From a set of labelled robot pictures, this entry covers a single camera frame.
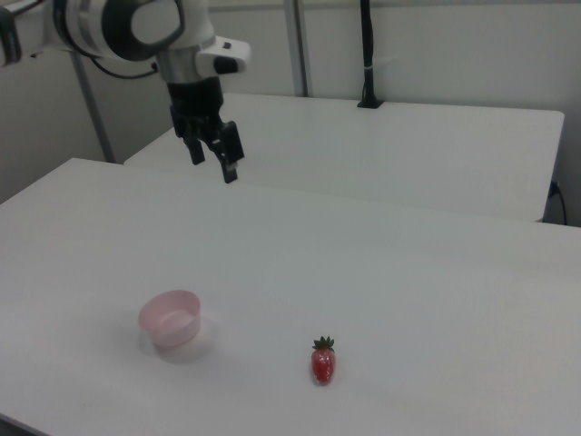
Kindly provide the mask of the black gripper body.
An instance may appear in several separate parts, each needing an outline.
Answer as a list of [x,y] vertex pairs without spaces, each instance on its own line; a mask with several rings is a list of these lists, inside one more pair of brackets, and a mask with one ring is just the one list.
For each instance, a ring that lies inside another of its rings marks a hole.
[[223,105],[222,85],[217,76],[189,84],[167,84],[171,115],[178,137],[217,137],[223,125],[219,112]]

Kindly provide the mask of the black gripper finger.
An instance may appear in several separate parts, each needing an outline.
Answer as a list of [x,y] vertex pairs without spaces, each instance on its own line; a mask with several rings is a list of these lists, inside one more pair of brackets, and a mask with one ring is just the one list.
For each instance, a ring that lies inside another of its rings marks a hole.
[[186,145],[193,165],[201,164],[205,161],[202,141],[198,134],[198,129],[190,120],[183,122],[182,140]]
[[234,182],[238,178],[237,163],[244,157],[236,123],[219,121],[212,124],[205,143],[221,165],[224,182]]

